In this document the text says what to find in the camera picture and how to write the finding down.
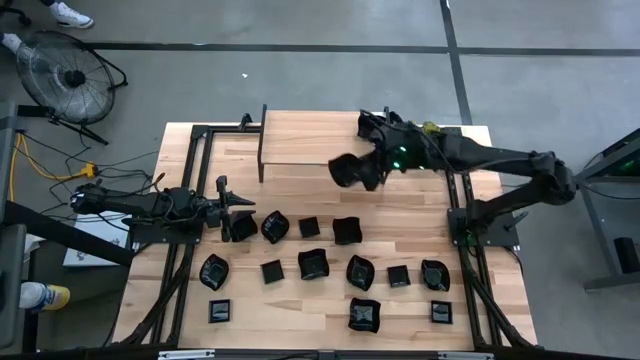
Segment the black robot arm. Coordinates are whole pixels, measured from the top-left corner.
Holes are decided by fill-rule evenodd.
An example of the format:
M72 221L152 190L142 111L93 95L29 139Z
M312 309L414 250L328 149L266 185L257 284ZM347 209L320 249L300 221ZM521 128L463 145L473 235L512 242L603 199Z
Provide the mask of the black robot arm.
M362 181L368 191L384 184L393 170L451 170L454 173L489 170L530 177L531 181L494 199L474 200L467 206L467 226L481 228L496 217L543 202L562 205L575 196L573 174L553 152L522 152L482 146L474 140L440 129L419 127L396 113L388 117L361 111L358 136L375 149L362 157L345 154L329 161L334 181L343 187Z
M156 186L164 174L149 186ZM230 212L229 206L255 205L253 201L243 199L233 192L226 191L227 178L220 176L216 180L218 199L197 196L195 191L186 187L175 187L162 191L140 194L109 190L97 184L85 184L76 188L71 198L71 207L78 214L100 214L103 211L115 211L132 215L123 220L136 234L137 242L172 243L184 233L199 233L202 225L209 228L222 226L223 241L241 241L243 229L236 227L240 220L255 213L252 210Z

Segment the shoe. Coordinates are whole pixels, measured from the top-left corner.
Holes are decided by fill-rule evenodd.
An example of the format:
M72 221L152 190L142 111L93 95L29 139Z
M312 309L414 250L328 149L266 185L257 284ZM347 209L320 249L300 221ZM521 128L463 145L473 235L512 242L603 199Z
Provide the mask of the shoe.
M88 29L95 23L92 18L82 15L61 2L52 5L51 14L62 27L74 27L78 29Z
M12 53L18 56L18 60L22 62L29 62L33 56L33 50L27 45L22 44L22 40L16 34L4 34L2 38L2 45L11 50Z
M12 53L17 54L18 48L22 45L22 40L16 34L4 34L2 45L6 46Z

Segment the wooden table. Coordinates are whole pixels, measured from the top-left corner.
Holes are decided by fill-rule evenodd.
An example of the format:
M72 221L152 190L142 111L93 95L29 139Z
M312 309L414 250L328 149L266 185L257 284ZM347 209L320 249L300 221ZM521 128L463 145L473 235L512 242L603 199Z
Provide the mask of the wooden table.
M285 239L271 245L261 234L240 243L223 243L219 229L206 230L196 247L185 305L180 347L250 349L466 350L472 348L469 320L457 250L450 245L445 211L450 207L442 173L394 172L376 192L362 185L343 189L331 180L327 160L345 152L363 154L371 145L356 138L356 112L269 111L263 143L265 180L258 182L258 136L218 135L213 142L205 196L215 197L215 179L227 175L228 189L254 200L259 224L274 210L290 221ZM163 187L179 186L192 123L167 124L156 175L164 172ZM485 126L463 126L463 134L490 145ZM195 188L202 144L196 156ZM501 193L495 173L471 175L477 198ZM298 220L317 216L321 234L301 239ZM358 216L361 244L334 244L334 218ZM331 274L302 281L298 252L327 250ZM114 341L131 333L158 296L166 245L150 246L131 266ZM528 340L535 342L527 296L518 264L501 248L487 248L487 261L496 302ZM204 260L212 253L225 258L231 271L217 292L198 280ZM357 254L376 268L374 284L363 292L347 283L345 270ZM280 259L285 279L264 285L260 264ZM422 259L442 261L451 273L449 292L428 290L420 281ZM411 285L391 289L386 268L407 265ZM378 334L347 327L351 298L379 301ZM231 299L231 321L209 324L208 303ZM453 303L453 325L430 322L430 300ZM477 299L485 339L489 338L485 308ZM173 314L169 304L166 337Z

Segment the white sneaker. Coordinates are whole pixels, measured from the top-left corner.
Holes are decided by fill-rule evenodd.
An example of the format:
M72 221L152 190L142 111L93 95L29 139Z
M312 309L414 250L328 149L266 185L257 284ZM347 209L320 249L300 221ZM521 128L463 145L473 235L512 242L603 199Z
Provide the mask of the white sneaker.
M92 18L80 14L63 2L53 4L50 9L51 14L58 21L58 25L62 27L88 29L94 24Z
M12 53L17 54L22 40L16 34L4 34L2 45L6 46Z

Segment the gray floor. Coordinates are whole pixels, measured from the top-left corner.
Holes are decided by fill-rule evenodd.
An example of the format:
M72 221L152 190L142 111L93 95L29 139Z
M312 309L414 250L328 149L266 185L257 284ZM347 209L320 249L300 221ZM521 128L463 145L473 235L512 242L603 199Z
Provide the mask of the gray floor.
M633 0L449 2L461 46L640 46L640 6ZM70 33L95 41L446 44L436 0L78 0L69 4L97 21L91 30ZM54 26L35 0L20 6L33 17L34 28ZM8 31L16 28L14 24L7 16L0 27ZM258 116L263 103L273 109L317 110L379 110L389 105L408 119L460 123L446 55L101 54L121 66L131 84L118 92L111 115L95 126L112 145L93 146L85 158L101 163L157 150L166 122L239 120L244 112ZM474 124L488 125L496 146L553 150L578 171L594 153L640 124L640 58L464 56L461 62ZM5 52L0 53L0 79L0 99L30 103ZM69 152L81 149L75 135L42 120L26 122L38 139ZM35 144L32 153L52 172L64 171L64 156ZM127 167L151 172L154 164L155 156L149 156ZM17 169L18 202L36 210L55 205L47 192L48 181L37 177L25 161ZM128 180L113 186L133 190L140 183ZM57 193L68 196L64 189ZM518 231L540 344L640 357L640 287L590 294L582 290L585 281L607 271L580 197L563 207L537 205L528 210L531 214ZM50 247L50 263L60 261L62 251ZM87 276L43 272L47 279L76 288ZM117 288L125 275L115 272L94 270L91 276L113 279ZM76 302L51 316L41 326L45 335L40 346L101 344L118 300L116 292ZM96 309L104 311L91 316ZM69 321L82 321L87 331L72 336L64 326Z

